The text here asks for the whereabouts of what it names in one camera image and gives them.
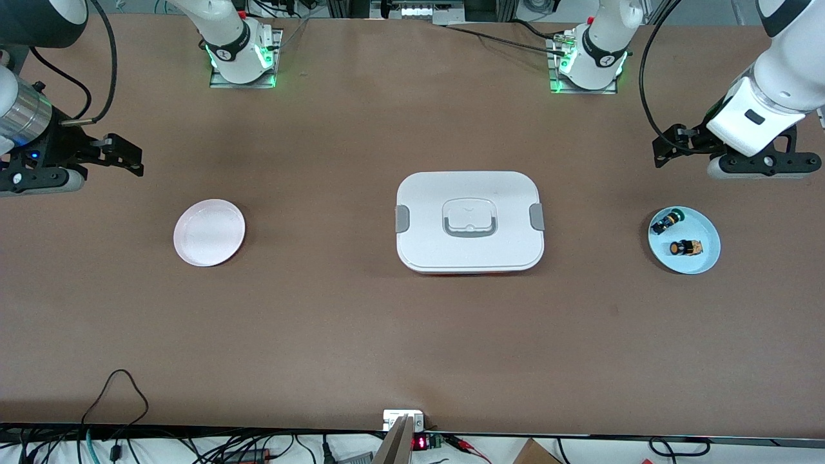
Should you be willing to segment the light blue round plate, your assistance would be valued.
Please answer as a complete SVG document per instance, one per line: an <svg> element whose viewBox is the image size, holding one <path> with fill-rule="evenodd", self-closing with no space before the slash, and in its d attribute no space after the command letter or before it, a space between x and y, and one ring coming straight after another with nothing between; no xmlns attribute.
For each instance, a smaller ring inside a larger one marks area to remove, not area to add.
<svg viewBox="0 0 825 464"><path fill-rule="evenodd" d="M660 220L670 209L678 208L684 212L684 220L667 229L662 235L651 232L652 223ZM646 232L649 250L657 264L673 273L698 275L709 271L719 260L721 241L713 223L696 209L686 206L671 206L660 209L652 215ZM703 253L696 256L672 256L669 247L674 241L699 240L703 244Z"/></svg>

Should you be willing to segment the pink round plate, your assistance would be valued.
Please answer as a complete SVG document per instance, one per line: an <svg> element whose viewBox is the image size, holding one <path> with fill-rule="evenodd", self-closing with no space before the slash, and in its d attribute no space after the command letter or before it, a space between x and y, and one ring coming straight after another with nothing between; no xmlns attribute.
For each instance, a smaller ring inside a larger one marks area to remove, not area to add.
<svg viewBox="0 0 825 464"><path fill-rule="evenodd" d="M245 235L246 220L238 206L207 199L180 215L173 230L173 247L187 264L213 267L233 258Z"/></svg>

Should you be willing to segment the brown cardboard piece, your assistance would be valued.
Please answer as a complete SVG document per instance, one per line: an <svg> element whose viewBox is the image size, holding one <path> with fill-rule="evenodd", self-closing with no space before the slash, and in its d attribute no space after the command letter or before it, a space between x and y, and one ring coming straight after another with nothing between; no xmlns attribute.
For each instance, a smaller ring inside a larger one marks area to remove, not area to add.
<svg viewBox="0 0 825 464"><path fill-rule="evenodd" d="M564 464L538 441L527 438L512 464Z"/></svg>

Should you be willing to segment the small white electronic box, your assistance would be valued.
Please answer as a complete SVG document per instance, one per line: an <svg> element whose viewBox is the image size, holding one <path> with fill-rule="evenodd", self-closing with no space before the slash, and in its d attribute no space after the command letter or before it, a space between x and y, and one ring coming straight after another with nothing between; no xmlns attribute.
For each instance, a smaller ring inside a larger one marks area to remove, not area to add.
<svg viewBox="0 0 825 464"><path fill-rule="evenodd" d="M416 434L425 430L425 414L419 409L384 409L382 431L389 432L396 420L403 416L410 416L414 419L414 431Z"/></svg>

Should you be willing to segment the grey metal bar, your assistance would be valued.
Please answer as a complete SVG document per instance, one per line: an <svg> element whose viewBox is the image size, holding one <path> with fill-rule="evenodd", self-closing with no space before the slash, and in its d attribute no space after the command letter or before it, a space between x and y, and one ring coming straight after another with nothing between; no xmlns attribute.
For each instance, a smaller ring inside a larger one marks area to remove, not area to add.
<svg viewBox="0 0 825 464"><path fill-rule="evenodd" d="M371 464L410 464L415 426L414 415L398 416L374 453Z"/></svg>

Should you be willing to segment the green push-button switch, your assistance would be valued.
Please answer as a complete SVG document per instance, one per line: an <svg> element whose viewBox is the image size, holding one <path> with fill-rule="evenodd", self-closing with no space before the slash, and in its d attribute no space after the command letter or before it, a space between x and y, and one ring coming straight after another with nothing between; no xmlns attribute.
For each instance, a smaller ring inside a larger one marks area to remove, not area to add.
<svg viewBox="0 0 825 464"><path fill-rule="evenodd" d="M662 235L667 229L684 220L684 212L672 208L660 220L651 224L650 229L655 235Z"/></svg>

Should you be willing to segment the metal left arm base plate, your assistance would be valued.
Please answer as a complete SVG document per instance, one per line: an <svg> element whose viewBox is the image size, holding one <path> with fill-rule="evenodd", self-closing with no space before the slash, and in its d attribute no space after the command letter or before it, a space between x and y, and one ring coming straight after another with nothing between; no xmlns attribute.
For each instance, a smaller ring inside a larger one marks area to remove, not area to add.
<svg viewBox="0 0 825 464"><path fill-rule="evenodd" d="M615 94L626 53L610 66L599 68L589 55L578 53L570 33L567 30L545 39L550 90L560 94Z"/></svg>

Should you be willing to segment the metal rack frame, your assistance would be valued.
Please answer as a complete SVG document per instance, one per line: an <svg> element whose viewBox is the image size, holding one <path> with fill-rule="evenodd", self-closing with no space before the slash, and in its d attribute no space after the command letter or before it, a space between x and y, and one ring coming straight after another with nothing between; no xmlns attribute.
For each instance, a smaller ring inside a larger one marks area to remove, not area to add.
<svg viewBox="0 0 825 464"><path fill-rule="evenodd" d="M431 24L507 23L519 0L324 0L337 19L419 20Z"/></svg>

